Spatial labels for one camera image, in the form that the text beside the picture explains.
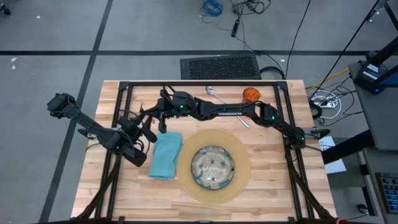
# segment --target wooden table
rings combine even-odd
[[[303,81],[289,80],[287,84],[296,125],[302,128],[313,127]],[[118,86],[119,81],[103,83],[95,120],[105,127],[111,126]],[[214,89],[218,96],[229,103],[240,103],[241,93],[246,87],[214,86]],[[203,86],[174,88],[187,91],[203,100],[220,103],[214,96],[208,95]],[[256,86],[256,88],[261,93],[261,101],[276,107],[273,87]],[[131,111],[138,112],[141,103],[144,108],[154,106],[159,98],[159,90],[159,86],[135,86],[132,90]],[[126,96],[123,96],[122,106],[125,100]],[[249,118],[242,117],[242,119],[251,125],[251,129],[246,129],[235,117],[218,117],[203,122],[193,118],[167,120],[167,131],[181,133],[183,141],[198,131],[211,128],[227,129],[240,138],[251,158],[250,180],[241,195],[225,204],[208,205],[191,198],[182,189],[177,178],[168,181],[149,178],[147,173],[152,160],[152,145],[148,159],[142,167],[137,168],[127,160],[122,160],[113,219],[125,216],[126,220],[286,221],[287,217],[294,217],[295,210],[281,134],[273,128],[263,128],[254,124]],[[152,125],[152,131],[158,133],[157,121]],[[307,145],[319,147],[314,139],[307,139]],[[100,145],[93,146],[87,151],[72,216],[81,213],[98,190],[105,154],[106,150]],[[302,154],[310,190],[318,201],[336,216],[320,152],[305,148],[302,149]],[[307,211],[301,190],[299,195],[303,215],[306,217]],[[105,196],[103,216],[108,197],[109,195]]]

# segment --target white paper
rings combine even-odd
[[[322,151],[328,150],[332,146],[335,146],[335,142],[331,136],[325,136],[319,140],[319,148]],[[331,162],[325,165],[325,170],[327,174],[334,174],[337,172],[345,172],[347,171],[346,166],[342,159],[339,159],[335,162]]]

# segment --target white cable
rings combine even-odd
[[[328,93],[328,94],[331,95],[331,96],[328,96],[328,97],[325,97],[325,96],[318,96],[318,95],[317,95],[317,92],[320,92],[320,91],[325,92],[325,93]],[[336,104],[336,106],[339,105],[339,109],[338,109],[337,113],[336,113],[334,116],[331,116],[331,117],[320,116],[321,118],[333,119],[333,118],[336,118],[336,117],[340,114],[341,106],[342,106],[342,105],[341,105],[341,100],[340,100],[339,97],[337,97],[337,96],[336,96],[334,93],[332,93],[332,92],[329,92],[329,91],[326,91],[326,90],[318,90],[318,91],[315,92],[315,94],[314,94],[314,96],[311,98],[311,100],[312,100],[314,103],[315,103],[314,100],[321,100],[321,101],[327,100],[328,102],[331,102],[331,103]]]

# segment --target metal spoon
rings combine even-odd
[[[219,99],[222,102],[222,104],[227,104],[226,101],[222,100],[220,97],[218,97],[216,95],[216,93],[214,92],[214,89],[211,86],[206,86],[206,91],[208,94],[217,97],[217,99]],[[245,125],[245,127],[250,128],[250,125],[247,124],[244,120],[242,120],[242,118],[240,118],[239,116],[237,116],[237,118],[243,123],[243,125]]]

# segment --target blue towel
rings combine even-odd
[[[159,133],[157,135],[152,164],[148,172],[149,177],[160,180],[174,178],[181,142],[180,133]]]

